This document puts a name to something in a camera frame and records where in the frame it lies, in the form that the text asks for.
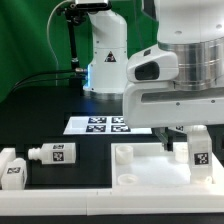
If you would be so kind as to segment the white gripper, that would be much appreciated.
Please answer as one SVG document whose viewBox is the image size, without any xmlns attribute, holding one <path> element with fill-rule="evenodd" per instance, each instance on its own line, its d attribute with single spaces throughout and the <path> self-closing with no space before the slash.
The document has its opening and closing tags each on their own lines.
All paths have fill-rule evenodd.
<svg viewBox="0 0 224 224">
<path fill-rule="evenodd" d="M 201 91 L 168 91 L 166 83 L 129 83 L 123 95 L 123 117 L 130 128 L 154 128 L 164 150 L 173 150 L 166 127 L 224 124 L 224 87 Z"/>
</svg>

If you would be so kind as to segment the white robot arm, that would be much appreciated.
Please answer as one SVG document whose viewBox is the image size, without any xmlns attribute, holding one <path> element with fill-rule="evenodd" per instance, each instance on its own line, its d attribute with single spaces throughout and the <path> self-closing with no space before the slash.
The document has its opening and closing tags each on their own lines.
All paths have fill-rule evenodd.
<svg viewBox="0 0 224 224">
<path fill-rule="evenodd" d="M 224 124 L 224 0 L 143 0 L 157 43 L 130 57 L 111 11 L 90 16 L 96 55 L 84 89 L 123 97 L 131 128 Z"/>
</svg>

